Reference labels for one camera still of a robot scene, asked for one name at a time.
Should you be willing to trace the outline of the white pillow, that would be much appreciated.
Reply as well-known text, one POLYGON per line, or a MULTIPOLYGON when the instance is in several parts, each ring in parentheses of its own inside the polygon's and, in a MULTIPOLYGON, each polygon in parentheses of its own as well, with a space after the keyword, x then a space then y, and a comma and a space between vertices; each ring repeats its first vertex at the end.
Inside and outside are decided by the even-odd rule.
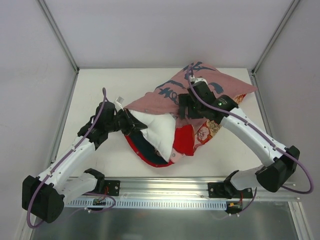
POLYGON ((170 113, 150 114, 129 110, 141 123, 147 126, 141 130, 143 137, 159 152, 168 163, 175 139, 176 120, 170 113))

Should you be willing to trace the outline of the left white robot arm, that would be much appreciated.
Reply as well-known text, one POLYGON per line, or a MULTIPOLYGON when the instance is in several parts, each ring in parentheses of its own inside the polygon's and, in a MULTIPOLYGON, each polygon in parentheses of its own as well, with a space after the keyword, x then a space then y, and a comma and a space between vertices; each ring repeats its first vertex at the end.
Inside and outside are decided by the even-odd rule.
POLYGON ((46 223, 54 222, 69 202, 85 193, 99 195, 105 188, 105 175, 93 168, 69 180, 76 168, 94 153, 110 133, 121 131, 130 136, 147 129, 147 125, 129 110, 117 110, 114 103, 101 102, 95 114, 79 130, 65 152, 38 176, 27 176, 22 182, 21 205, 27 215, 35 215, 46 223))

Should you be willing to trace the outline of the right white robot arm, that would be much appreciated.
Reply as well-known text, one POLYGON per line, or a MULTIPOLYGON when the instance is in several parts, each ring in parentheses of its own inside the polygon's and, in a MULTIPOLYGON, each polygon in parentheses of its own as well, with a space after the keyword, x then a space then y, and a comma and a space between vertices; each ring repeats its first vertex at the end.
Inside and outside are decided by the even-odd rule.
POLYGON ((187 93, 178 96, 179 117, 213 121, 237 136, 261 161, 248 170, 233 171, 214 192, 227 199, 247 188, 263 187, 275 193, 296 171, 300 151, 272 139, 257 127, 229 96, 215 97, 204 81, 192 83, 187 93))

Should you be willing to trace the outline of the pink red patterned pillowcase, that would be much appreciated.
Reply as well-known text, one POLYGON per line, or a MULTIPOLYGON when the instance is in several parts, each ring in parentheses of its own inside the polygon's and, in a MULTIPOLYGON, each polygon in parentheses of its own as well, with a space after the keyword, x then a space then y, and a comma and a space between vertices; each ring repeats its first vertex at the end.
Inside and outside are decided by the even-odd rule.
POLYGON ((125 139, 146 164, 168 167, 193 156, 220 130, 223 114, 207 105, 217 107, 220 99, 226 99, 227 105, 221 108, 229 111, 256 90, 210 65, 193 62, 125 106, 130 115, 146 125, 126 134, 125 139))

